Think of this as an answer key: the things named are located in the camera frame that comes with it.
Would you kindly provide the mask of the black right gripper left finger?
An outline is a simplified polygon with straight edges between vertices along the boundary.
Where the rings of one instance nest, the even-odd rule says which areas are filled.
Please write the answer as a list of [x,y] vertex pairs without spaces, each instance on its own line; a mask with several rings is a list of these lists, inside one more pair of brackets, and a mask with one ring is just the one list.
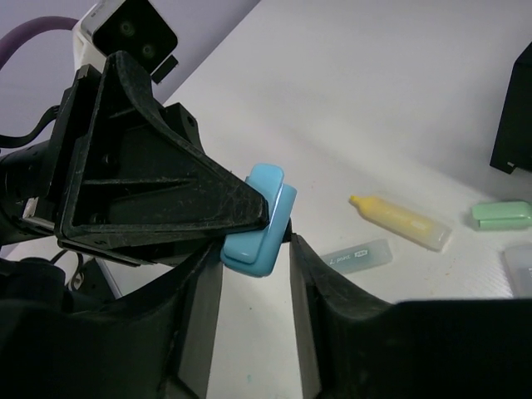
[[219,245],[127,295],[99,262],[68,288],[52,261],[1,262],[4,398],[203,398],[223,271]]

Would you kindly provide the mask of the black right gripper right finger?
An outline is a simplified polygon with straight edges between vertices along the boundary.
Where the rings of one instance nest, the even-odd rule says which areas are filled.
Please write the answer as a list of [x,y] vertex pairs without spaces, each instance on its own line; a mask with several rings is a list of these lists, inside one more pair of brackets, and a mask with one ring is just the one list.
[[304,397],[530,397],[530,300],[391,304],[289,244]]

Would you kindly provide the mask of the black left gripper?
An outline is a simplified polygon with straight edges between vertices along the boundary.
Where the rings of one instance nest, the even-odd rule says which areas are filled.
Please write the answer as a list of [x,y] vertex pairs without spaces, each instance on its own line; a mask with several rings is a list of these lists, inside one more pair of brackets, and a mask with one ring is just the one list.
[[149,74],[116,52],[84,66],[44,116],[52,138],[1,159],[3,244],[55,236],[122,264],[177,264],[203,242],[264,228],[255,189],[170,127]]

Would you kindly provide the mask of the blue marker cap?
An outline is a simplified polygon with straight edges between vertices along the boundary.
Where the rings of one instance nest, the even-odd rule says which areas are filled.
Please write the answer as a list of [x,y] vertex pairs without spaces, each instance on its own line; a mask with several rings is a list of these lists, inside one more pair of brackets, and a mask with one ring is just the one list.
[[270,275],[290,225],[297,190],[284,182],[281,167],[257,164],[245,184],[263,206],[258,222],[225,237],[220,260],[226,268],[253,278]]

